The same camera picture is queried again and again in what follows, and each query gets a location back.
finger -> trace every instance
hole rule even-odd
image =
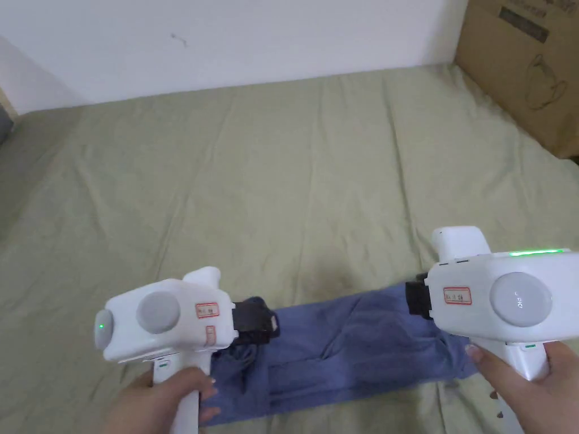
[[[212,387],[209,390],[206,390],[204,392],[201,393],[201,401],[205,401],[209,398],[211,398],[212,396],[217,395],[217,393],[219,392],[219,390],[217,390],[216,388]]]
[[[565,366],[574,366],[577,363],[577,354],[562,342],[547,342],[545,344],[545,352],[552,371],[562,369]]]
[[[135,378],[127,389],[140,389],[143,387],[151,387],[153,385],[153,370],[150,369],[144,374],[139,375]]]
[[[466,351],[478,371],[509,406],[518,407],[519,401],[529,396],[534,385],[500,358],[474,345],[468,345]]]
[[[158,393],[166,395],[168,399],[181,400],[193,391],[206,393],[213,388],[214,380],[207,377],[198,367],[185,368],[158,387]]]
[[[205,422],[209,422],[219,413],[221,413],[221,409],[219,407],[207,407],[206,409],[201,409],[199,412],[199,423],[204,424]]]

green light strip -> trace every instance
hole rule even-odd
[[[540,255],[542,253],[563,253],[563,249],[529,250],[528,252],[511,252],[510,256]]]

human hand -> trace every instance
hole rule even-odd
[[[514,411],[526,434],[568,434],[579,426],[579,356],[561,342],[545,344],[550,373],[528,381],[499,357],[469,345],[467,353]]]
[[[203,371],[190,367],[153,387],[153,372],[137,377],[118,398],[105,422],[102,434],[168,434],[182,398],[193,391],[200,400],[217,393],[214,380]],[[210,407],[199,413],[199,422],[207,422],[220,413]]]

bed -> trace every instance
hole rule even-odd
[[[97,432],[145,366],[93,348],[113,295],[205,265],[271,307],[412,278],[438,226],[579,249],[579,167],[453,65],[23,116],[0,148],[0,432]],[[480,376],[210,433],[498,432]]]

gray circular button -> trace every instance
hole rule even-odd
[[[490,289],[490,303],[501,319],[517,327],[542,323],[553,304],[549,289],[526,273],[499,277]]]
[[[153,292],[137,307],[137,321],[152,334],[168,332],[179,321],[181,309],[175,296],[169,292]]]

